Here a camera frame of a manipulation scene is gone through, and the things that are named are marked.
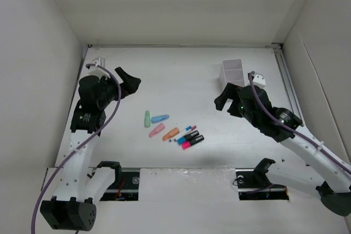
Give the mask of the green highlighter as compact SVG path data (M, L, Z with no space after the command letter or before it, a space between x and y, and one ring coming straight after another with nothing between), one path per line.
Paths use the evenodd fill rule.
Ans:
M144 127L149 128L151 126L151 116L150 111L146 110L144 115Z

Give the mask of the blue highlighter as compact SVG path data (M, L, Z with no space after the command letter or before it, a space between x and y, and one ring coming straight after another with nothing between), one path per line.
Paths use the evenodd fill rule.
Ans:
M152 123L158 123L169 119L169 115L160 115L151 118Z

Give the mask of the thin pink capped pen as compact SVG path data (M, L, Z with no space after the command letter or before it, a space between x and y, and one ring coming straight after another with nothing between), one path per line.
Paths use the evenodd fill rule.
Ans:
M179 134L177 134L175 137L169 139L169 142L176 142L178 141L181 137L185 136L187 133L193 131L196 128L196 126L188 126L185 129L183 129Z

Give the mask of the thin blue capped pen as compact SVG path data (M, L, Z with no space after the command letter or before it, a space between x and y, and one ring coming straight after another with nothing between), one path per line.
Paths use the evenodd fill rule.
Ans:
M183 129L179 134L177 134L172 140L177 141L179 138L183 137L186 133L191 131L192 126L188 126L185 129Z

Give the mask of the pink highlighter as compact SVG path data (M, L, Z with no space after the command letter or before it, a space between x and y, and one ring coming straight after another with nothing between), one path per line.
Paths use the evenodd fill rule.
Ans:
M159 124L156 128L154 128L150 133L149 133L149 137L152 138L155 135L157 135L158 133L160 133L161 131L163 131L165 129L165 125L163 123Z

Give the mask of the black marker pink cap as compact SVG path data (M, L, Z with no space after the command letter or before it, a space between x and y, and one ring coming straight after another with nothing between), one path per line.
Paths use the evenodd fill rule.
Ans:
M204 139L205 138L204 138L203 135L199 135L199 136L197 136L195 138L190 139L189 141L184 142L182 144L182 148L183 148L183 150L186 150L186 149L192 147L193 145L196 145L196 144L204 141Z

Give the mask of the black marker blue cap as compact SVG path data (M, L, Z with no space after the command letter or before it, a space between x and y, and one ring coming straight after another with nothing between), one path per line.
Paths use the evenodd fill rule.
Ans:
M193 138L195 138L195 137L197 137L197 136L199 136L199 135L200 135L200 134L199 134L199 132L198 132L197 130L192 131L191 133L189 133L189 134L187 134L187 135L181 137L180 139L178 139L178 140L177 140L177 143L178 143L179 145L181 145L181 144L183 144L183 143L185 143L185 142L187 142L187 141L189 141L189 140L191 140L191 139L193 139Z

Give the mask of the orange highlighter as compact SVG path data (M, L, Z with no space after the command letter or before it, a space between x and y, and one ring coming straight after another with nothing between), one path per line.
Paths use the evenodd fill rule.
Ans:
M174 128L172 129L171 131L169 131L167 134L165 134L163 137L162 137L162 140L163 141L167 141L169 139L172 139L173 137L175 137L176 135L178 135L180 132L179 128Z

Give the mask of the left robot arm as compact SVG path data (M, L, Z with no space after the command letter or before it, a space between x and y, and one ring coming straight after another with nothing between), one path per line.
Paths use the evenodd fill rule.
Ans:
M96 204L109 187L114 189L122 183L119 162L101 161L92 176L88 176L89 164L102 130L114 118L121 100L138 90L141 80L121 67L115 68L115 73L99 65L96 68L104 72L101 77L89 75L78 82L79 100L71 120L68 151L42 192L46 192L58 172L62 172L60 183L49 200L38 198L32 215L32 232L37 213L53 230L90 231L95 224ZM107 117L105 109L113 101L117 105Z

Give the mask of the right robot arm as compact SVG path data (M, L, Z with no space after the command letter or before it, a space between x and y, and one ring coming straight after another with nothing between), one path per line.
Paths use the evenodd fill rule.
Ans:
M319 199L339 216L350 215L350 165L343 162L314 137L293 112L272 106L266 91L258 86L239 87L228 83L214 100L221 111L232 100L227 112L245 118L262 134L294 152L305 162L296 170L279 167L273 159L262 159L250 180L258 186L285 185Z

